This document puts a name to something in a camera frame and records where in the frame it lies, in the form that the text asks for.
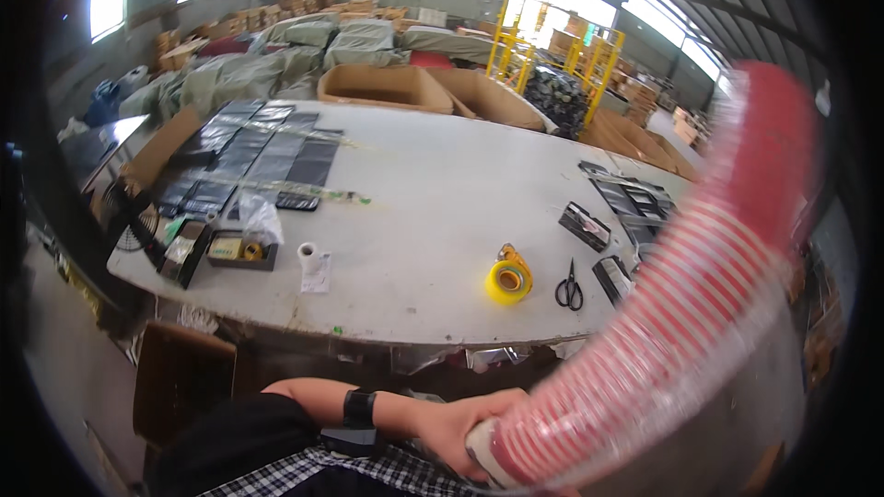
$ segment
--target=tape roll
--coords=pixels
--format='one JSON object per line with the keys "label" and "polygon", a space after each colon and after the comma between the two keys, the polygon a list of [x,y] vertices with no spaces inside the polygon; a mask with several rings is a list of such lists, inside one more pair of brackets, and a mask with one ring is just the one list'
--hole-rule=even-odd
{"label": "tape roll", "polygon": [[485,291],[502,305],[518,303],[531,292],[531,273],[515,261],[498,261],[485,277]]}
{"label": "tape roll", "polygon": [[256,243],[250,243],[242,250],[242,259],[249,261],[260,260],[264,256],[261,247]]}
{"label": "tape roll", "polygon": [[304,242],[298,246],[298,260],[301,261],[301,269],[307,274],[315,274],[319,271],[319,251],[313,242]]}

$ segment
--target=roll of packaging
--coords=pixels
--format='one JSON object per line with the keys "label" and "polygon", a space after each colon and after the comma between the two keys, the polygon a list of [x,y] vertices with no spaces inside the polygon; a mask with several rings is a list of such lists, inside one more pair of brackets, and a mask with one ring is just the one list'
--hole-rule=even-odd
{"label": "roll of packaging", "polygon": [[531,292],[534,277],[513,244],[505,243],[498,252],[498,261],[485,277],[485,291],[501,305],[516,304]]}
{"label": "roll of packaging", "polygon": [[301,269],[309,274],[319,271],[319,251],[316,244],[304,242],[298,246],[298,260],[301,261]]}

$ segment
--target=paper label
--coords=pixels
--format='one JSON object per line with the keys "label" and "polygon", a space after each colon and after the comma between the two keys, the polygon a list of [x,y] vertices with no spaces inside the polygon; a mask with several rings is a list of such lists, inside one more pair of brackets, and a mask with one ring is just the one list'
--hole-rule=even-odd
{"label": "paper label", "polygon": [[327,294],[332,275],[332,255],[329,252],[320,254],[319,268],[309,274],[304,272],[301,276],[302,294]]}

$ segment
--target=workbench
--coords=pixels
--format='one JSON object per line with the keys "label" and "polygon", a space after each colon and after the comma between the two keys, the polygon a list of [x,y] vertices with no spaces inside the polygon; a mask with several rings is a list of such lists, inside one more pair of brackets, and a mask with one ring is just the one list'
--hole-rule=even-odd
{"label": "workbench", "polygon": [[[203,260],[183,290],[144,253],[119,249],[108,270],[161,297],[279,333],[391,346],[553,344],[599,331],[614,313],[591,267],[615,247],[598,253],[558,225],[569,201],[611,226],[617,255],[635,265],[626,233],[578,161],[660,185],[676,204],[691,186],[623,156],[488,121],[314,101],[298,102],[298,111],[318,112],[317,128],[342,129],[357,144],[339,147],[326,187],[357,191],[370,204],[280,210],[285,244],[273,272]],[[296,250],[304,242],[331,253],[327,294],[300,292]],[[506,242],[534,276],[527,297],[509,306],[483,287]],[[578,312],[553,298],[572,257],[585,298]]]}

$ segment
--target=paper towel roll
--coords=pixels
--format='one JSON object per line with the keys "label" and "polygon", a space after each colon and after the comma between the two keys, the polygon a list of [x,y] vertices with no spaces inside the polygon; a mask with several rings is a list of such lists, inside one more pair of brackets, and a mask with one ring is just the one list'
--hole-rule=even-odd
{"label": "paper towel roll", "polygon": [[301,261],[301,269],[304,272],[313,274],[319,271],[319,251],[316,249],[316,244],[304,242],[298,246],[298,260]]}

